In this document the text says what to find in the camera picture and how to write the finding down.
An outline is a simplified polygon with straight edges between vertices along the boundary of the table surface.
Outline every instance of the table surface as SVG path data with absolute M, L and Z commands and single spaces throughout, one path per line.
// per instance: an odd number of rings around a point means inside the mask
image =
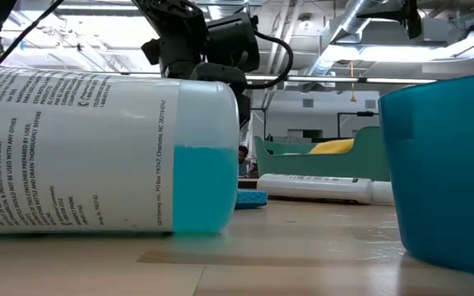
M 409 257 L 388 206 L 273 201 L 217 236 L 0 237 L 0 295 L 474 296 Z

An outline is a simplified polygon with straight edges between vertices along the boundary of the plastic bottle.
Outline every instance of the plastic bottle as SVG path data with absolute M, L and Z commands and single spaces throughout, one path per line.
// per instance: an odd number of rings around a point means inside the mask
M 390 182 L 372 182 L 365 178 L 331 178 L 267 173 L 257 189 L 277 197 L 304 197 L 357 201 L 360 204 L 394 205 Z
M 218 232 L 238 141 L 222 83 L 0 67 L 0 233 Z

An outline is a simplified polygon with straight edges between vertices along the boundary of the bottle cap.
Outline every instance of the bottle cap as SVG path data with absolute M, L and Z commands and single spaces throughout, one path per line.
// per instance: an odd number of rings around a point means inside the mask
M 393 187 L 390 182 L 374 181 L 372 184 L 374 204 L 394 206 Z

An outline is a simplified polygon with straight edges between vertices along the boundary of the blue sponge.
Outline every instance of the blue sponge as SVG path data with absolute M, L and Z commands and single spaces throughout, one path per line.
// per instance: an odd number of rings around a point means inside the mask
M 255 209 L 268 203 L 268 194 L 257 190 L 239 189 L 236 210 Z

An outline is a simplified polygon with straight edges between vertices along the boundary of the yellow pillow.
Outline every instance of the yellow pillow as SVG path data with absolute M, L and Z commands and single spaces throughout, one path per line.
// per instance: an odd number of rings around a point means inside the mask
M 317 144 L 310 154 L 341 154 L 352 149 L 354 139 L 328 141 Z

